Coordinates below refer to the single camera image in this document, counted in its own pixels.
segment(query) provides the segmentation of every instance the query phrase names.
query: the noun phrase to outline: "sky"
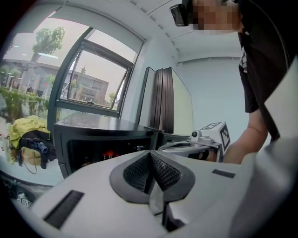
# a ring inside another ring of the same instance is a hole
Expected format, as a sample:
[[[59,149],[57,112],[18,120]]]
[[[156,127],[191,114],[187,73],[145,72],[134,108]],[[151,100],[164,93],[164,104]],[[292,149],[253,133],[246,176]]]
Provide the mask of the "sky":
[[[83,32],[88,29],[88,26],[68,20],[46,18],[33,33],[17,34],[14,38],[14,46],[7,52],[4,58],[10,60],[30,60],[33,55],[32,45],[36,42],[36,33],[45,27],[53,30],[59,26],[62,26],[65,30],[61,50],[57,50],[52,54],[55,58],[41,56],[37,62],[60,67],[70,48]],[[88,40],[116,52],[131,62],[135,59],[136,53],[132,49],[103,32],[96,30]],[[116,92],[125,69],[88,52],[81,54],[75,70],[80,72],[83,67],[86,69],[85,74],[109,82],[105,99],[110,101],[108,94]]]

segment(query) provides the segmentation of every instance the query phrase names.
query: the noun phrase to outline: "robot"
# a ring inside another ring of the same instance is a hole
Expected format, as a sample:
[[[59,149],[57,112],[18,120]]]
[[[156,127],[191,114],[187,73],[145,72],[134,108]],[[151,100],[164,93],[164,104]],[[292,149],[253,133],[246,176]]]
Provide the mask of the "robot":
[[[293,188],[298,138],[280,139],[241,165],[139,151],[79,169],[31,209],[42,237],[248,237]],[[154,186],[162,213],[150,210]]]

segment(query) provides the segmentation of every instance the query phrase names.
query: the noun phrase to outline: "yellow bag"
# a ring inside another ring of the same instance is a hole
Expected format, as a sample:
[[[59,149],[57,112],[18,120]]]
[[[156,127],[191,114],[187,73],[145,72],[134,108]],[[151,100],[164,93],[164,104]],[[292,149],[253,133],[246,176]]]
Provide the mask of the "yellow bag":
[[[31,172],[29,169],[28,171],[32,174],[37,173],[37,168],[36,166],[41,165],[41,154],[33,149],[27,148],[27,147],[22,147],[21,148],[21,156],[22,156],[22,161],[25,165],[25,167],[28,169],[26,163],[29,163],[31,165],[35,166],[35,172]]]

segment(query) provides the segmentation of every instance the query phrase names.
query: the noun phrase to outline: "open window pane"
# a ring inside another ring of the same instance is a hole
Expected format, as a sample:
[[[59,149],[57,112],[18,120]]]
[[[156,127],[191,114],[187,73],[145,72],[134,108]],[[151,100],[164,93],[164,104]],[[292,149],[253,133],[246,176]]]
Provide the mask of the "open window pane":
[[[119,92],[116,96],[116,99],[115,99],[115,103],[114,103],[114,106],[113,106],[113,109],[114,110],[117,110],[118,109],[118,106],[119,106],[119,101],[120,101],[120,97],[121,97],[121,93],[122,93],[122,90],[123,90],[123,86],[124,86],[124,81],[122,82],[120,88],[119,88]]]
[[[117,53],[118,55],[126,58],[130,62],[134,62],[136,59],[136,52],[134,52],[128,46],[116,40],[115,38],[99,30],[95,30],[93,34],[88,38],[88,40]]]
[[[96,53],[83,51],[71,82],[69,83],[71,71],[65,79],[64,86],[68,86],[61,98],[111,108],[125,72],[126,69]]]

